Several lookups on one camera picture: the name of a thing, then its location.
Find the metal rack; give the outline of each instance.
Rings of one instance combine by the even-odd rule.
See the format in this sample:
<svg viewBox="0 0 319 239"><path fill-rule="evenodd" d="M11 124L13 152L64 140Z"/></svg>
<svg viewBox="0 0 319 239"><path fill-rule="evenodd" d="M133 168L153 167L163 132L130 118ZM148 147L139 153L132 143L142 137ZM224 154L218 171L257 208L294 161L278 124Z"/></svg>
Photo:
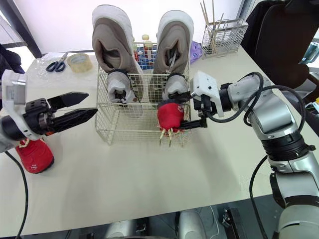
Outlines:
<svg viewBox="0 0 319 239"><path fill-rule="evenodd" d="M134 43L137 47L144 47L143 43ZM152 74L154 62L146 64L147 69L143 74L128 74L131 80L131 86L139 98L139 103L120 104L112 103L107 92L108 73L102 68L98 68L97 85L97 108L98 112L95 118L96 132L100 137L111 145L118 141L154 141L160 140L160 128L157 119L158 104L150 102L149 91L152 91L152 97L161 99L161 90L150 88L152 82L165 80L169 74ZM185 78L188 82L189 64L185 69ZM190 120L190 103L183 105L184 120ZM188 130L182 130L174 133L171 146L184 146L188 141ZM162 139L163 146L168 145L168 135Z"/></svg>
<svg viewBox="0 0 319 239"><path fill-rule="evenodd" d="M243 19L221 20L206 24L201 47L203 57L237 52L248 24Z"/></svg>

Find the tape roll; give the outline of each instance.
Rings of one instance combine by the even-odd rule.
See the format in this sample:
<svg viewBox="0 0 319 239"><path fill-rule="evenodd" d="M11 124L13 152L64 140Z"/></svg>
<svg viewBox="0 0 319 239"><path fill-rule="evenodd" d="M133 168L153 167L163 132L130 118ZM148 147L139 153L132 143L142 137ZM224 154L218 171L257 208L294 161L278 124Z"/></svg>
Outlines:
<svg viewBox="0 0 319 239"><path fill-rule="evenodd" d="M84 53L78 53L69 56L66 62L70 66L71 70L75 73L86 72L93 67L89 56Z"/></svg>

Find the chopsticks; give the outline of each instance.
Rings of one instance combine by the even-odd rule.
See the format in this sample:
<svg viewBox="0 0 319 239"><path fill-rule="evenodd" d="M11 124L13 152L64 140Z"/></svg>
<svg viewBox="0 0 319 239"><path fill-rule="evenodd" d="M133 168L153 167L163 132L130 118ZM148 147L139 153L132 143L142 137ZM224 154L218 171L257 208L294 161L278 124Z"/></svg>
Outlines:
<svg viewBox="0 0 319 239"><path fill-rule="evenodd" d="M207 10L206 10L206 5L205 5L205 0L203 0L203 3L200 3L200 7L201 7L201 11L203 13L203 16L204 16L204 19L205 19L205 22L206 22L206 25L207 26L210 26L211 24L209 23L209 20L208 20L208 15L207 15ZM214 0L212 0L212 10L213 10L213 28L211 31L209 31L209 28L208 28L208 33L209 33L209 37L211 39L210 41L210 44L211 44L211 47L212 49L214 49L214 51L217 53L217 47L216 47L216 29L219 29L220 27L220 24L223 20L223 16L224 16L224 13L222 14L221 18L219 21L215 22L215 9L214 9Z"/></svg>

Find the scissors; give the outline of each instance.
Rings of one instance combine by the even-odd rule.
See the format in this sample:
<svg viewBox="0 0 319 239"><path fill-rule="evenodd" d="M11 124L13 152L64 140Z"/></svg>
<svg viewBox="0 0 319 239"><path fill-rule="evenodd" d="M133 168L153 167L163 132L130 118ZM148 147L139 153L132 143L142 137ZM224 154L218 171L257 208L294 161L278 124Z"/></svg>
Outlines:
<svg viewBox="0 0 319 239"><path fill-rule="evenodd" d="M68 52L66 52L59 61L52 62L50 65L48 65L47 68L45 68L48 72L61 72L65 68L64 60L66 59L66 56L68 55Z"/></svg>

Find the bottle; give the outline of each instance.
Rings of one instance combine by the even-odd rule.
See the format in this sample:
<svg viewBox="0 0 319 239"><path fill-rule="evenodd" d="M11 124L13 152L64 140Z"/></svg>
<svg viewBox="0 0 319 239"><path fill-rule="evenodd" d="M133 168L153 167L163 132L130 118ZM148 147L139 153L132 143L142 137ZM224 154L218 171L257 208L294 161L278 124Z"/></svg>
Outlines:
<svg viewBox="0 0 319 239"><path fill-rule="evenodd" d="M145 52L145 57L147 59L148 65L153 66L153 43L149 41L149 36L148 35L142 35L142 40L144 41L144 52Z"/></svg>

